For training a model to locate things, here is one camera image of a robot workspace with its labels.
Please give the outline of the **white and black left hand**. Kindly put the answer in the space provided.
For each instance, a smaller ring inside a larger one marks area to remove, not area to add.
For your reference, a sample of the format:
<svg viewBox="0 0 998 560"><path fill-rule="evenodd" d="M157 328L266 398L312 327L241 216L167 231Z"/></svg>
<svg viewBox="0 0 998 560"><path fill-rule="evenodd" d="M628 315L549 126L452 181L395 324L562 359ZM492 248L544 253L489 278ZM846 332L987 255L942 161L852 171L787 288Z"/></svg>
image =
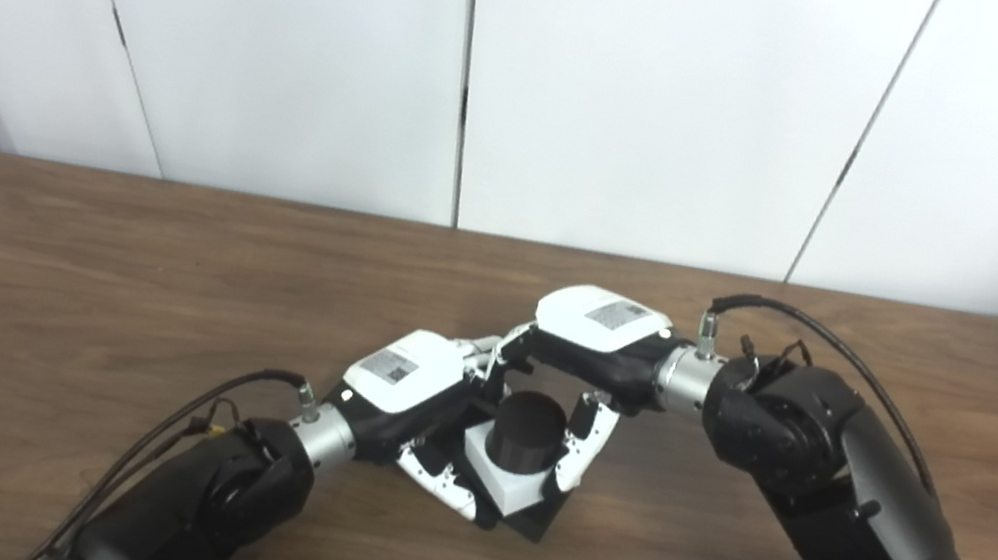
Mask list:
<svg viewBox="0 0 998 560"><path fill-rule="evenodd" d="M318 410L292 426L318 471L351 460L395 464L473 522L476 492L460 485L439 437L483 396L501 337L449 340L434 332L418 328L352 363Z"/></svg>

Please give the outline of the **white and black right hand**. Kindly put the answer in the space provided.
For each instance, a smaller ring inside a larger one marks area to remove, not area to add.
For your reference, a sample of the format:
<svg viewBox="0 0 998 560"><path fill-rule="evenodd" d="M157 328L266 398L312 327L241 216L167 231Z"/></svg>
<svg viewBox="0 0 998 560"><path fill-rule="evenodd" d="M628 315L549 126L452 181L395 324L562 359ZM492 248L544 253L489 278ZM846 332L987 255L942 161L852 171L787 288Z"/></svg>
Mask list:
<svg viewBox="0 0 998 560"><path fill-rule="evenodd" d="M549 486L563 494L581 484L620 417L662 412L658 371L686 345L661 312L593 285L554 290L533 322L511 329L492 350L485 393L497 398L510 371L543 364L588 384L568 416Z"/></svg>

